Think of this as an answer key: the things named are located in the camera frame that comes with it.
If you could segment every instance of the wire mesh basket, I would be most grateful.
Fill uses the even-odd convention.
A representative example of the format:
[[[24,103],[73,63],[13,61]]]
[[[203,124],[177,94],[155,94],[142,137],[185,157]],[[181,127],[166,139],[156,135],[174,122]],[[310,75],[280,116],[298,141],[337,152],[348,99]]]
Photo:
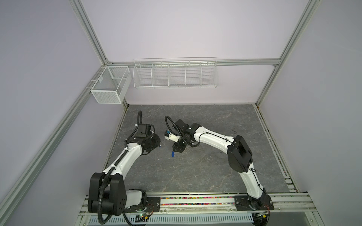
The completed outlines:
[[[98,103],[122,103],[132,80],[127,66],[106,66],[90,90]]]
[[[133,70],[134,86],[146,88],[204,88],[218,86],[216,60],[139,62]]]

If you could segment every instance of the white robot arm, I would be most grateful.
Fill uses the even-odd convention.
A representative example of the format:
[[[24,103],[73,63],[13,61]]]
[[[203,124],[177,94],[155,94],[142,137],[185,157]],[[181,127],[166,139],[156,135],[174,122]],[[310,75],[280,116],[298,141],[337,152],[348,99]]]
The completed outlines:
[[[173,128],[168,125],[168,120],[173,124]],[[189,126],[181,119],[174,123],[168,116],[165,117],[165,121],[168,127],[165,139],[175,142],[174,152],[183,152],[187,145],[198,146],[200,143],[206,143],[227,154],[230,167],[240,174],[247,188],[248,201],[241,204],[245,209],[271,210],[274,208],[270,196],[258,180],[252,152],[243,137],[225,136],[196,123]]]
[[[105,224],[112,215],[119,216],[128,207],[146,208],[146,193],[143,190],[126,191],[124,179],[138,157],[160,146],[161,140],[150,124],[142,124],[142,112],[138,112],[136,128],[125,140],[125,148],[117,159],[102,173],[94,173],[90,179],[88,211],[98,213],[98,221]]]

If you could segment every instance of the gray marble surface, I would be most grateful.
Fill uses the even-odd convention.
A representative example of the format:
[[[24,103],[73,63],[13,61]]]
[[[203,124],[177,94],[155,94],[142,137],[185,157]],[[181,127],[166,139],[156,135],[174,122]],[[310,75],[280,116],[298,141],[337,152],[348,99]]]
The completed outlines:
[[[142,123],[153,124],[161,147],[140,156],[125,178],[126,189],[147,192],[244,192],[240,175],[233,171],[222,151],[206,144],[187,146],[171,157],[173,142],[165,140],[165,116],[198,123],[217,133],[245,138],[253,152],[254,168],[267,192],[289,192],[287,184],[252,105],[130,105],[108,165],[124,148],[123,141],[134,130],[137,113]]]

